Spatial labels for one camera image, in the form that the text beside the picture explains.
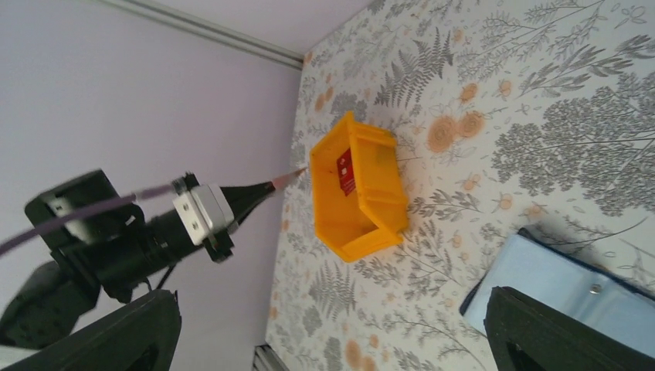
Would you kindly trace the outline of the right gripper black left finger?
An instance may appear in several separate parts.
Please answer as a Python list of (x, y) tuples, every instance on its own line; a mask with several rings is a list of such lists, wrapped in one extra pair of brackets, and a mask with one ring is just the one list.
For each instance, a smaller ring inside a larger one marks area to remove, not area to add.
[(182, 328), (177, 294), (153, 290), (5, 370), (169, 370)]

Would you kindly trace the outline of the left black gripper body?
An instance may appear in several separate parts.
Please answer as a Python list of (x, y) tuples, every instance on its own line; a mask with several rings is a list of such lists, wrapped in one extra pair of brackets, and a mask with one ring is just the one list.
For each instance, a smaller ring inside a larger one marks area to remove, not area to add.
[(202, 238), (202, 247), (212, 262), (220, 264), (233, 255), (234, 243), (228, 230), (209, 231)]

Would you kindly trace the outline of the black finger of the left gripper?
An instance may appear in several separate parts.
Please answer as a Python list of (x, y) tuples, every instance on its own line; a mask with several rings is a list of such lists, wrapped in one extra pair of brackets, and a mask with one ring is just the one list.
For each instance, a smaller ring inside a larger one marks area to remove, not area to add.
[(221, 186), (220, 190), (232, 210), (236, 225), (241, 225), (258, 205), (276, 192), (272, 181), (243, 186)]

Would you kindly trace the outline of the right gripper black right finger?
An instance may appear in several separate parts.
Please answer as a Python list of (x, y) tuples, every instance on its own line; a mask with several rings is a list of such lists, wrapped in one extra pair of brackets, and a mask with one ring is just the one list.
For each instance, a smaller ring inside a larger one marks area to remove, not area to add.
[(654, 358), (510, 287), (495, 287), (484, 328), (499, 370), (653, 370)]

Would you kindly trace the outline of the blue card holder wallet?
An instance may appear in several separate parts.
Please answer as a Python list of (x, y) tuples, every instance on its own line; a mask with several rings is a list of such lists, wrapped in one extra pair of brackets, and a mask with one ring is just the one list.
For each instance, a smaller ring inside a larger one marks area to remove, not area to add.
[(645, 355), (654, 355), (654, 296), (562, 253), (522, 229), (506, 239), (459, 308), (485, 333), (491, 291), (510, 287)]

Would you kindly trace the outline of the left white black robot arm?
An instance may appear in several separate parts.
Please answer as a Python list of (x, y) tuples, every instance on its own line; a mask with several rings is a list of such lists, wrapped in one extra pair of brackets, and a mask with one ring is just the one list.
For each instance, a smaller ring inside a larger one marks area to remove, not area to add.
[(47, 190), (25, 205), (32, 228), (1, 245), (6, 254), (40, 237), (51, 260), (33, 271), (1, 316), (1, 343), (40, 350), (70, 335), (101, 292), (127, 304), (152, 274), (168, 277), (198, 250), (216, 263), (254, 209), (295, 180), (202, 184), (193, 173), (120, 196), (102, 170)]

